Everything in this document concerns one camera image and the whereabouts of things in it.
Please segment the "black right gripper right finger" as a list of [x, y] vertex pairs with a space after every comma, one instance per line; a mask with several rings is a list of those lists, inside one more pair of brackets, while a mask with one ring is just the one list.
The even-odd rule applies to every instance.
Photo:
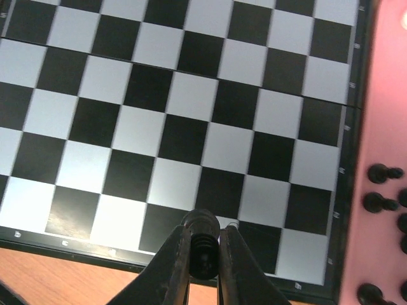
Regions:
[[218, 304], [289, 304], [265, 276], [238, 229], [220, 231]]

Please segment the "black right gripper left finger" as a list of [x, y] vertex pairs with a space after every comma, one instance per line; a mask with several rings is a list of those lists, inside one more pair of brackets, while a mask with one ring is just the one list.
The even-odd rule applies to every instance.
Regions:
[[178, 225], [144, 270], [110, 304], [186, 304], [190, 232]]

